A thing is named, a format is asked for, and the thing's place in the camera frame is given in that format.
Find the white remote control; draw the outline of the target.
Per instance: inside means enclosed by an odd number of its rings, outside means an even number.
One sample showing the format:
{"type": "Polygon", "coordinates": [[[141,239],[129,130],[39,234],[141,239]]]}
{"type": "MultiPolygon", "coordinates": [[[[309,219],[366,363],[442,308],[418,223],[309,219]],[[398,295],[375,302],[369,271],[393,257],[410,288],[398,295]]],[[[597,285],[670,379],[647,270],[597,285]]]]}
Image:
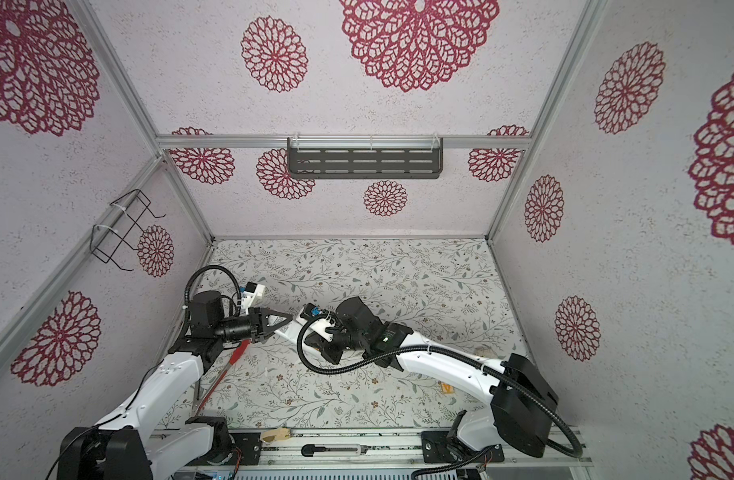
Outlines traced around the white remote control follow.
{"type": "Polygon", "coordinates": [[[274,332],[274,335],[286,340],[287,342],[295,346],[304,326],[305,324],[301,324],[298,321],[292,321],[289,324],[286,324],[285,326],[277,329],[274,332]]]}

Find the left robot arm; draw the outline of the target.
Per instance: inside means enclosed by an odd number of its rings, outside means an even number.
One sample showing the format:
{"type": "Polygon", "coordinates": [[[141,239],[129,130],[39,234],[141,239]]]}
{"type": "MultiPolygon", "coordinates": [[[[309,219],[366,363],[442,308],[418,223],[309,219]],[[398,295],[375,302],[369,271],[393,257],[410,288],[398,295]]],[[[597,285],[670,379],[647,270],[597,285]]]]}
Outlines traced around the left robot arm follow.
{"type": "Polygon", "coordinates": [[[191,334],[150,368],[129,398],[90,427],[62,441],[48,475],[56,479],[169,479],[199,460],[225,464],[238,452],[222,417],[195,416],[173,433],[157,426],[180,396],[210,369],[227,343],[260,343],[287,326],[292,315],[247,305],[228,316],[214,290],[186,303],[191,334]]]}

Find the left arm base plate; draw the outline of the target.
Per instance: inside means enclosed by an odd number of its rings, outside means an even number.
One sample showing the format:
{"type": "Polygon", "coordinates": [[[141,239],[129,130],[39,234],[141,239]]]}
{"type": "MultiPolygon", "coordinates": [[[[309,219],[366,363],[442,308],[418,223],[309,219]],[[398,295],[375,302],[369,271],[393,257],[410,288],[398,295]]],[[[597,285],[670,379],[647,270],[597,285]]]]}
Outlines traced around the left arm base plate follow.
{"type": "Polygon", "coordinates": [[[225,465],[236,467],[257,466],[263,450],[261,432],[252,431],[230,431],[231,442],[229,445],[229,457],[225,465]]]}

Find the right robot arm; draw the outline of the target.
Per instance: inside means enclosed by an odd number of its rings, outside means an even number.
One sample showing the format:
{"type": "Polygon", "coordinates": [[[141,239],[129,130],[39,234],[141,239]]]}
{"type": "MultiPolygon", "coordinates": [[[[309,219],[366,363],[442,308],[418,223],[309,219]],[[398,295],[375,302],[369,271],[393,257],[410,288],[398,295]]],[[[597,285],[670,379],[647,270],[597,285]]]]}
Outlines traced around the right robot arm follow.
{"type": "Polygon", "coordinates": [[[337,365],[347,350],[360,351],[364,360],[381,368],[415,373],[439,380],[486,406],[454,421],[453,442],[479,451],[502,440],[517,451],[541,458],[549,446],[558,395],[530,360],[519,354],[508,359],[466,354],[443,345],[401,323],[380,320],[359,297],[335,311],[305,305],[294,320],[299,356],[308,363],[316,351],[337,365]]]}

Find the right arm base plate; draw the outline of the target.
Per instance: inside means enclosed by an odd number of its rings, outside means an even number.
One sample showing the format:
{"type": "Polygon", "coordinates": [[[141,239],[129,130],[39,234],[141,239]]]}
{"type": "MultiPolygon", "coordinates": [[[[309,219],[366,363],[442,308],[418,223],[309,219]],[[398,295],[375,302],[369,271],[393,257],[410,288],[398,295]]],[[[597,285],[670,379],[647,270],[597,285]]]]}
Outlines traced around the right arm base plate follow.
{"type": "Polygon", "coordinates": [[[478,450],[469,448],[446,431],[422,431],[420,439],[426,464],[456,463],[478,453],[478,450]]]}

